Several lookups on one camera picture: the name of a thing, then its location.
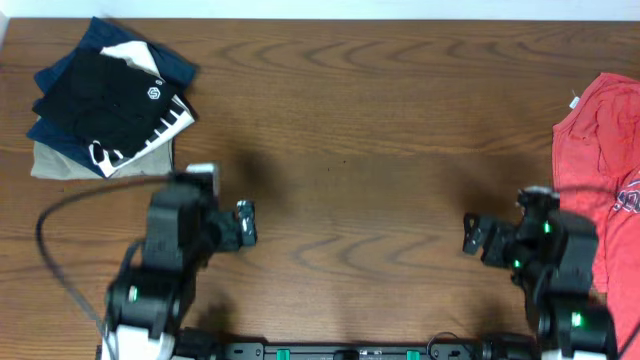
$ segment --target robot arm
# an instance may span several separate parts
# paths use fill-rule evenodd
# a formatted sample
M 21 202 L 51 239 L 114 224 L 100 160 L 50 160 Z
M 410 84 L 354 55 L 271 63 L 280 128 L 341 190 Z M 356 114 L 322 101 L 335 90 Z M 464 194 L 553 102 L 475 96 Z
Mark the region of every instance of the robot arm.
M 485 265 L 512 270 L 543 360 L 616 359 L 611 315 L 589 300 L 595 226 L 559 211 L 557 194 L 545 188 L 522 191 L 518 204 L 524 215 L 516 226 L 467 214 L 464 252 L 474 254 L 483 246 Z
M 215 171 L 175 175 L 154 194 L 142 263 L 125 266 L 107 295 L 102 360 L 612 360 L 613 322 L 606 307 L 588 301 L 595 229 L 585 218 L 558 211 L 557 195 L 521 192 L 518 225 L 467 214 L 463 250 L 483 247 L 487 266 L 510 268 L 525 293 L 530 337 L 496 335 L 481 342 L 432 339 L 416 346 L 220 345 L 180 324 L 195 296 L 197 270 L 218 251 L 256 243 L 254 208 L 218 211 Z
M 173 357 L 198 269 L 215 252 L 255 245 L 253 204 L 239 201 L 237 213 L 220 212 L 215 175 L 215 167 L 176 174 L 153 195 L 142 263 L 124 264 L 107 291 L 103 360 Z

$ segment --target folded clothes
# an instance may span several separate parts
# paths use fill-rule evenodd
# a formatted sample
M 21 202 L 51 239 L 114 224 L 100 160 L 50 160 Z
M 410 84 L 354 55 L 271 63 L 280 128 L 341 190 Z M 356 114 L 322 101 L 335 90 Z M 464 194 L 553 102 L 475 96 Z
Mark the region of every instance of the folded clothes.
M 39 142 L 33 146 L 33 158 L 31 169 L 33 177 L 54 180 L 102 179 L 102 176 Z M 171 171 L 173 171 L 173 143 L 168 141 L 149 155 L 134 160 L 131 164 L 114 172 L 111 178 L 161 176 Z
M 113 24 L 98 18 L 93 18 L 89 29 L 78 44 L 76 50 L 67 55 L 52 67 L 44 69 L 35 75 L 35 81 L 43 92 L 47 92 L 57 78 L 64 72 L 66 66 L 75 56 L 77 49 L 101 51 L 132 40 L 140 40 L 135 36 Z M 181 89 L 188 87 L 195 75 L 195 67 L 173 54 L 171 51 L 153 44 L 147 44 L 161 77 Z M 48 119 L 42 119 L 27 133 L 30 139 L 47 145 L 50 149 L 60 152 L 92 172 L 104 176 L 100 167 L 94 164 L 89 153 L 88 144 L 81 139 L 65 133 L 60 127 Z
M 33 111 L 66 133 L 133 157 L 177 91 L 122 59 L 80 49 Z
M 112 47 L 105 47 L 100 53 L 125 60 L 127 66 L 131 68 L 145 71 L 153 76 L 160 76 L 153 56 L 151 56 L 145 42 L 131 41 Z M 156 148 L 167 141 L 171 141 L 180 131 L 194 122 L 187 106 L 177 95 L 171 98 L 168 110 L 159 120 L 160 122 L 153 129 L 151 137 L 145 140 L 145 147 L 132 158 L 125 158 L 121 152 L 105 149 L 100 141 L 93 141 L 89 145 L 89 153 L 93 163 L 100 167 L 105 176 L 110 176 L 119 171 L 119 169 L 126 168 L 136 159 L 154 152 Z

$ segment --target wood grain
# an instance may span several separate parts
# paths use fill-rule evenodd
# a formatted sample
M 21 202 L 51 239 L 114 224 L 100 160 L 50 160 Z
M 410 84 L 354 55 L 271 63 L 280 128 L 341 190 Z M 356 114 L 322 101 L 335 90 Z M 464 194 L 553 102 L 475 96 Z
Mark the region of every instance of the wood grain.
M 506 271 L 461 254 L 462 215 L 515 219 L 551 182 L 551 127 L 599 72 L 640 77 L 640 25 L 123 20 L 199 72 L 179 168 L 217 161 L 257 204 L 257 247 L 216 255 L 185 325 L 269 341 L 426 341 L 526 332 Z M 88 20 L 11 20 L 0 57 L 0 358 L 92 358 L 97 335 L 45 270 L 33 226 L 101 181 L 29 177 L 33 74 Z M 54 215 L 48 243 L 102 311 L 153 188 Z

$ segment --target black cable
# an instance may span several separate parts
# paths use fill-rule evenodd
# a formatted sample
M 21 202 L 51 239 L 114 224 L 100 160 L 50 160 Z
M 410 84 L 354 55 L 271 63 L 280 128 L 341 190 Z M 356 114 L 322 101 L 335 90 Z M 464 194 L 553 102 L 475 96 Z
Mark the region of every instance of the black cable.
M 549 280 L 548 277 L 553 275 L 554 271 L 555 271 L 555 267 L 551 264 L 547 264 L 544 268 L 542 268 L 540 277 L 538 277 L 538 281 L 536 281 L 536 285 L 533 287 L 532 298 L 535 302 L 540 300 L 540 289 L 542 288 L 542 285 L 544 284 L 544 282 Z
M 427 343 L 427 356 L 428 356 L 431 360 L 437 360 L 436 358 L 434 358 L 434 357 L 433 357 L 433 355 L 431 355 L 431 344 L 433 344 L 433 341 L 434 341 L 436 338 L 438 338 L 438 337 L 440 337 L 440 336 L 442 336 L 442 335 L 450 335 L 450 336 L 453 336 L 453 337 L 454 337 L 454 338 L 456 338 L 456 339 L 460 339 L 460 338 L 458 337 L 458 335 L 456 335 L 456 334 L 452 333 L 451 331 L 442 331 L 442 332 L 439 332 L 439 333 L 437 333 L 437 334 L 433 335 L 433 336 L 431 337 L 431 340 L 429 340 L 429 342 Z M 461 346 L 462 346 L 462 347 L 467 351 L 467 353 L 469 353 L 469 357 L 470 357 L 470 358 L 472 358 L 472 359 L 474 359 L 474 358 L 475 358 L 475 356 L 473 355 L 473 351 L 471 351 L 471 350 L 470 350 L 466 345 L 461 344 Z
M 620 353 L 618 353 L 618 360 L 621 360 L 627 350 L 631 348 L 631 344 L 633 344 L 633 341 L 638 337 L 638 333 L 640 333 L 640 321 L 636 324 L 636 328 L 633 330 L 633 333 L 631 333 L 629 340 L 627 340 L 622 347 L 622 350 L 620 350 Z
M 122 274 L 123 272 L 127 271 L 127 269 L 129 269 L 129 265 L 131 265 L 133 256 L 142 246 L 144 246 L 143 240 L 134 241 L 131 243 L 131 245 L 129 245 L 129 247 L 127 248 L 127 252 L 124 253 L 124 259 L 120 264 L 120 271 L 118 272 L 119 274 Z
M 38 245 L 38 251 L 40 252 L 40 256 L 42 257 L 42 260 L 47 265 L 47 268 L 49 269 L 49 271 L 51 271 L 53 276 L 58 280 L 60 285 L 67 291 L 67 293 L 69 293 L 71 298 L 80 306 L 82 311 L 89 317 L 89 319 L 93 320 L 96 323 L 98 332 L 100 333 L 101 337 L 104 339 L 105 343 L 107 344 L 107 347 L 108 347 L 107 350 L 109 351 L 109 356 L 111 357 L 111 360 L 117 359 L 117 353 L 116 353 L 116 350 L 111 348 L 111 345 L 108 340 L 108 335 L 104 328 L 102 318 L 91 306 L 89 301 L 87 301 L 87 299 L 82 295 L 82 293 L 80 293 L 80 291 L 75 287 L 75 285 L 73 285 L 73 283 L 66 278 L 66 276 L 64 275 L 64 272 L 62 271 L 62 267 L 58 265 L 58 263 L 56 263 L 56 261 L 51 256 L 51 252 L 49 251 L 49 249 L 47 248 L 47 245 L 44 242 L 44 237 L 42 235 L 42 228 L 44 226 L 45 220 L 47 219 L 47 217 L 49 217 L 49 215 L 53 214 L 54 212 L 62 209 L 63 207 L 69 204 L 73 204 L 75 202 L 84 200 L 92 196 L 108 194 L 115 191 L 130 189 L 132 187 L 166 183 L 167 180 L 168 180 L 167 177 L 144 179 L 141 181 L 129 182 L 124 184 L 103 186 L 97 189 L 92 189 L 79 194 L 71 195 L 49 206 L 46 210 L 44 210 L 40 214 L 40 216 L 38 217 L 38 222 L 36 223 L 36 228 L 35 228 L 36 244 Z M 133 257 L 133 254 L 135 254 L 135 249 L 129 255 L 129 258 Z

